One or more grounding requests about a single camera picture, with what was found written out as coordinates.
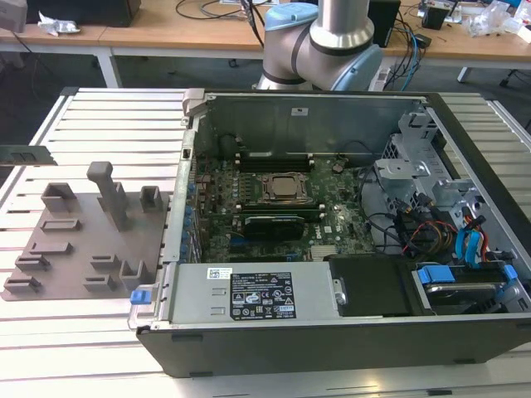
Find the cpu socket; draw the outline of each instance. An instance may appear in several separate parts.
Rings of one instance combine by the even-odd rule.
[[[270,174],[262,177],[262,201],[305,201],[306,177],[298,172]]]

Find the floor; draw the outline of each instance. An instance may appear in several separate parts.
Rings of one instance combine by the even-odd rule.
[[[0,143],[28,143],[46,117],[64,86],[105,87],[92,56],[29,54],[25,67],[7,66],[0,72]],[[119,57],[124,87],[153,88],[240,88],[249,89],[261,75],[261,61],[199,58]],[[455,79],[458,68],[421,67],[408,91],[479,92],[486,99],[499,100],[522,124],[531,119],[531,79],[512,78],[509,86],[499,82],[507,70],[473,70],[468,81]],[[0,167],[0,182],[8,170]]]

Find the green circuit board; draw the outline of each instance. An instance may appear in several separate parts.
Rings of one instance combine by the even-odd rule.
[[[374,252],[373,238],[358,211],[354,188],[355,172],[344,169],[337,158],[316,158],[314,169],[302,173],[238,172],[230,163],[198,165],[197,181],[202,182],[202,262],[306,261],[321,260],[323,254]],[[301,203],[323,204],[317,222],[306,222],[302,238],[292,241],[248,241],[242,224],[248,215],[236,205],[264,203],[264,184],[271,176],[295,175],[304,181]]]

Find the blue cable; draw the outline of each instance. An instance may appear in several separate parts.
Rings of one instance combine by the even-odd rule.
[[[418,55],[417,38],[415,37],[413,32],[411,30],[409,30],[409,29],[407,29],[407,30],[406,29],[401,29],[400,27],[395,27],[395,29],[397,29],[398,31],[402,31],[402,32],[408,33],[412,37],[412,40],[413,40],[412,66],[409,69],[409,73],[407,74],[407,78],[406,78],[406,81],[404,82],[404,85],[400,89],[400,91],[404,91],[406,89],[407,85],[409,85],[409,83],[412,81],[413,73],[416,70],[415,64],[417,63],[417,55]]]

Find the workbench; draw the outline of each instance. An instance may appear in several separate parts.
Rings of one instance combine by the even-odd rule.
[[[144,185],[173,191],[184,129],[182,97],[183,90],[79,89],[57,100],[31,144],[46,145],[59,166],[15,167],[0,190],[0,289],[37,224],[48,182],[96,192],[86,170],[91,161],[108,160],[114,180],[127,192]],[[525,132],[496,102],[467,94],[443,98],[531,216],[531,187],[525,185],[531,144]],[[446,153],[465,177],[456,155],[449,148]],[[0,299],[2,397],[424,396],[442,389],[454,396],[499,398],[525,396],[531,384],[531,344],[479,365],[177,380],[164,375],[128,329],[129,307],[125,298]]]
[[[440,31],[423,29],[416,10],[408,6],[417,0],[404,0],[401,10],[415,33],[432,39],[424,66],[459,66],[474,68],[531,69],[531,46],[516,35],[470,37],[462,25],[444,25]],[[199,58],[261,59],[260,44],[246,22],[195,21],[175,12],[175,0],[143,0],[132,25],[127,28],[81,27],[81,33],[53,37],[36,25],[28,25],[20,34],[34,52],[90,54],[100,62],[107,87],[120,87],[121,79],[115,56],[178,56]],[[200,17],[197,1],[189,0],[181,10]],[[232,6],[214,4],[212,12],[223,13]],[[262,13],[268,7],[259,7]],[[406,50],[402,35],[394,32],[389,46],[383,49],[382,67],[389,68]],[[26,49],[11,32],[0,30],[0,51],[24,52]],[[460,75],[460,81],[468,71]]]

